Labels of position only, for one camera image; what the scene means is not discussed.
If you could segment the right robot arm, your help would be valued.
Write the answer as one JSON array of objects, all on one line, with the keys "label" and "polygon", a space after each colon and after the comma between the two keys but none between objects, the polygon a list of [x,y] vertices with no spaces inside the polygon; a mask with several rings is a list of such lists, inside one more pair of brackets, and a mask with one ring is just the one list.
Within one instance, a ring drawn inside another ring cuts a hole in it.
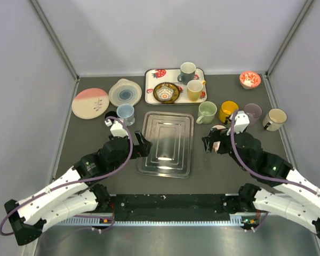
[{"label": "right robot arm", "polygon": [[202,137],[204,149],[229,155],[237,165],[262,184],[285,193],[285,199],[264,188],[245,184],[238,192],[238,207],[265,211],[291,220],[320,239],[320,189],[303,177],[289,162],[262,149],[261,142],[247,132],[210,129]]}]

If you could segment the light green mug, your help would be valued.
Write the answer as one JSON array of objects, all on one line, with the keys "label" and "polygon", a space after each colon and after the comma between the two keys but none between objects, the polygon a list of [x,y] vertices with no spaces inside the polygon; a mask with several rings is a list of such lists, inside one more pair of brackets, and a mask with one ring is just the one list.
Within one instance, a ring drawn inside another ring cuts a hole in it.
[{"label": "light green mug", "polygon": [[198,107],[198,118],[196,119],[197,124],[210,124],[212,123],[217,113],[217,106],[210,102],[202,102]]}]

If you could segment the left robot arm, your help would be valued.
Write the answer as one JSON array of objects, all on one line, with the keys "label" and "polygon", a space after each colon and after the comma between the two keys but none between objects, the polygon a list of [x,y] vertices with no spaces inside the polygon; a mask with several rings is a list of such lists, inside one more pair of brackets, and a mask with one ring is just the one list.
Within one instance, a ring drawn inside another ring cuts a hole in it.
[{"label": "left robot arm", "polygon": [[50,185],[4,207],[19,246],[38,239],[54,225],[86,212],[110,207],[110,195],[99,182],[120,170],[129,159],[147,157],[152,143],[136,131],[138,145],[128,136],[110,136],[97,152],[83,156]]}]

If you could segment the yellow and black mug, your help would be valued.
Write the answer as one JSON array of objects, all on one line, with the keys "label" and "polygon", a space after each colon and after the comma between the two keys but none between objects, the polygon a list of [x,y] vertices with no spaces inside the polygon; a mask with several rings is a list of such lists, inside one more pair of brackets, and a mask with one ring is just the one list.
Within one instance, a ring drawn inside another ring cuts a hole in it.
[{"label": "yellow and black mug", "polygon": [[230,122],[230,116],[235,110],[239,110],[237,103],[233,101],[223,102],[219,110],[219,120],[223,124],[228,124]]}]

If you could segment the lilac purple mug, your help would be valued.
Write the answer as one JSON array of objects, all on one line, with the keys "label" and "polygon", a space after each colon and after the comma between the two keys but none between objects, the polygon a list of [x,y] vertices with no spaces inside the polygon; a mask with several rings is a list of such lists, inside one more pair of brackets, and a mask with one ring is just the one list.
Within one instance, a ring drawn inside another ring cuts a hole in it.
[{"label": "lilac purple mug", "polygon": [[253,126],[262,115],[262,108],[254,103],[248,103],[244,107],[244,112],[248,115],[249,118],[249,126]]}]

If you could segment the pink and white mug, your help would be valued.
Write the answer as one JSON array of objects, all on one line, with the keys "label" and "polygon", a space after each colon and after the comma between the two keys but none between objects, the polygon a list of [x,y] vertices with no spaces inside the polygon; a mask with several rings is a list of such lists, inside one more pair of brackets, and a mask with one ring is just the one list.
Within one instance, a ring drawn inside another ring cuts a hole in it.
[{"label": "pink and white mug", "polygon": [[218,128],[218,129],[224,129],[224,128],[226,128],[225,126],[223,126],[223,125],[215,125],[215,126],[213,126],[212,128],[214,128],[214,127],[216,127],[216,128]]}]

